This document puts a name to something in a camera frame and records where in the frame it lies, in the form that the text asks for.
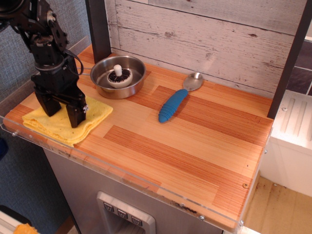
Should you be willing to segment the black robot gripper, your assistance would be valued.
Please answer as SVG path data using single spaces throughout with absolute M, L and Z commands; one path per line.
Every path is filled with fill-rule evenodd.
M 74 57 L 65 55 L 56 64 L 35 63 L 39 75 L 31 80 L 35 84 L 35 94 L 47 116 L 51 117 L 61 109 L 59 102 L 66 105 L 72 128 L 86 120 L 87 104 L 85 94 L 78 88 L 78 70 Z

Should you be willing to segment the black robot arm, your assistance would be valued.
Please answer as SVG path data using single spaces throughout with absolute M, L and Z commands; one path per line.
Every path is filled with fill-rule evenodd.
M 20 34 L 35 60 L 39 74 L 33 75 L 36 97 L 48 116 L 66 106 L 69 121 L 76 128 L 86 119 L 88 106 L 77 82 L 83 69 L 77 69 L 78 57 L 66 46 L 67 34 L 45 0 L 2 0 L 0 29 L 8 26 Z

